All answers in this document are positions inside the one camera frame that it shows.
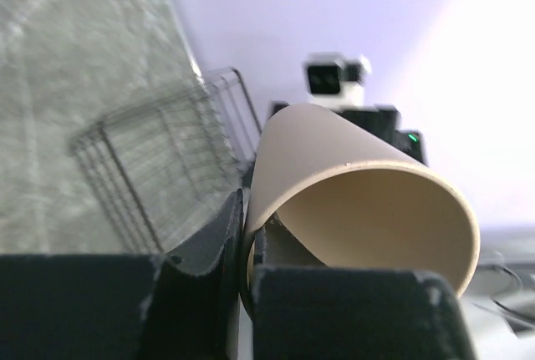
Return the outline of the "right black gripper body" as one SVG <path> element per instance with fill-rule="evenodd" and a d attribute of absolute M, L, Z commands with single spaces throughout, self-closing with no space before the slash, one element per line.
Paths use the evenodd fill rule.
<path fill-rule="evenodd" d="M 271 168 L 425 166 L 416 132 L 398 130 L 394 107 L 335 112 L 316 104 L 281 108 L 267 122 Z"/>

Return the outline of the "beige plastic cup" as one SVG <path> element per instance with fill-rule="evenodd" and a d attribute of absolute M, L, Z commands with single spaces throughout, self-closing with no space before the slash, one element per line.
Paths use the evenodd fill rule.
<path fill-rule="evenodd" d="M 476 214 L 456 186 L 311 103 L 280 109 L 260 136 L 239 263 L 248 312 L 252 247 L 273 217 L 326 266 L 429 270 L 457 296 L 480 255 Z"/>

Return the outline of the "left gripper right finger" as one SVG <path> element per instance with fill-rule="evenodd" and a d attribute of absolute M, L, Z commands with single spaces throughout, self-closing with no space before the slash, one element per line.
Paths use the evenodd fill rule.
<path fill-rule="evenodd" d="M 456 295 L 428 271 L 327 268 L 284 226 L 256 234 L 256 359 L 474 359 Z"/>

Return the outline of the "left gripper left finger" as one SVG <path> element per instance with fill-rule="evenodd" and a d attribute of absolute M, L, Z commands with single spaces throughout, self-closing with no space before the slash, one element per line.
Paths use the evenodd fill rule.
<path fill-rule="evenodd" d="M 4 359 L 234 359 L 243 194 L 167 255 L 4 255 Z"/>

